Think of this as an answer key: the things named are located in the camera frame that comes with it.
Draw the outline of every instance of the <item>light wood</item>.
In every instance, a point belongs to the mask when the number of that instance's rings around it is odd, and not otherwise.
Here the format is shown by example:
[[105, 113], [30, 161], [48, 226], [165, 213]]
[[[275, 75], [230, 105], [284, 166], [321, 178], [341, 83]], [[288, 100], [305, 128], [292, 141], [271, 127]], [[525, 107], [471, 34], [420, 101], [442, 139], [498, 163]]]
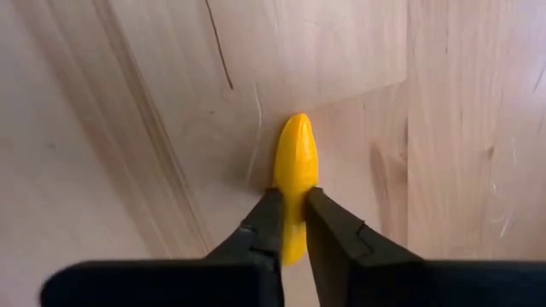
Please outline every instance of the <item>light wood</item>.
[[[545, 259], [541, 0], [0, 2], [1, 306], [194, 258], [311, 116], [328, 195], [430, 258]], [[287, 306], [317, 305], [308, 258]]]
[[409, 248], [544, 259], [544, 2], [409, 8]]
[[[7, 306], [79, 260], [205, 255], [271, 184], [289, 115], [405, 79], [405, 1], [0, 5]], [[317, 303], [308, 262], [285, 273], [288, 305]]]

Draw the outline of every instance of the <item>yellow object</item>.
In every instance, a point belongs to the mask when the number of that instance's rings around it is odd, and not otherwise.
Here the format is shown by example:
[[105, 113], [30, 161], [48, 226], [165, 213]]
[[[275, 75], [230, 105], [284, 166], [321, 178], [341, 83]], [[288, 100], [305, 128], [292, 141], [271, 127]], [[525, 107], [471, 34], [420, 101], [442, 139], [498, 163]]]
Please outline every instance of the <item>yellow object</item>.
[[274, 178], [284, 200], [282, 264], [291, 265], [307, 249], [305, 195], [318, 184], [317, 145], [307, 115], [294, 115], [284, 125], [276, 150]]

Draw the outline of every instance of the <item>wooden surface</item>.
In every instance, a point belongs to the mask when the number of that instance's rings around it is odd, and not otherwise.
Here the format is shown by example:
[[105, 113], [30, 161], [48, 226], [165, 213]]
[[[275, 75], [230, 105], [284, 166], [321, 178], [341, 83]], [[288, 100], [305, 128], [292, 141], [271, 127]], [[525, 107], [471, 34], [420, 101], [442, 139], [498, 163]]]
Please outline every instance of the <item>wooden surface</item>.
[[[0, 305], [206, 254], [306, 111], [321, 185], [431, 258], [545, 259], [540, 0], [0, 2]], [[288, 306], [317, 305], [308, 259]]]
[[409, 247], [545, 259], [544, 1], [409, 6]]

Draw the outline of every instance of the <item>crack in wood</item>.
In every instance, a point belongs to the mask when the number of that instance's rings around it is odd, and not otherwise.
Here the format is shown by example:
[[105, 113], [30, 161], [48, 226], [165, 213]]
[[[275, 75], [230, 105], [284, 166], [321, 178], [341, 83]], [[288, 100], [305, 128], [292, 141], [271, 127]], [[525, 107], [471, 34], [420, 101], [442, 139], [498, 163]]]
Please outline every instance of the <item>crack in wood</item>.
[[228, 80], [229, 88], [233, 90], [233, 83], [229, 77], [228, 67], [225, 65], [224, 52], [222, 52], [222, 45], [220, 44], [220, 38], [218, 37], [218, 30], [216, 28], [216, 23], [214, 23], [214, 17], [212, 17], [211, 4], [208, 0], [205, 0], [206, 9], [208, 10], [208, 15], [211, 18], [212, 29], [214, 31], [214, 38], [216, 38], [216, 45], [218, 46], [218, 53], [220, 54], [220, 60], [222, 61], [222, 67], [224, 68], [225, 78]]

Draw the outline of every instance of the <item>black plastic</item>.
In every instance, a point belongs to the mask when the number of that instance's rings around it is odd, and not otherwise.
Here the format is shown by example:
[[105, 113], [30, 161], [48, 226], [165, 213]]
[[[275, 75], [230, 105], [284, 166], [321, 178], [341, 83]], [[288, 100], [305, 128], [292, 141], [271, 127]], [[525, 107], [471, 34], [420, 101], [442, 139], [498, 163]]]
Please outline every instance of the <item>black plastic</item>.
[[427, 261], [336, 204], [307, 197], [307, 245], [329, 306], [546, 306], [546, 264]]
[[[322, 307], [546, 306], [546, 263], [424, 260], [321, 188], [306, 199], [307, 245]], [[41, 304], [283, 306], [281, 248], [282, 196], [269, 189], [205, 258], [77, 264], [46, 282]]]

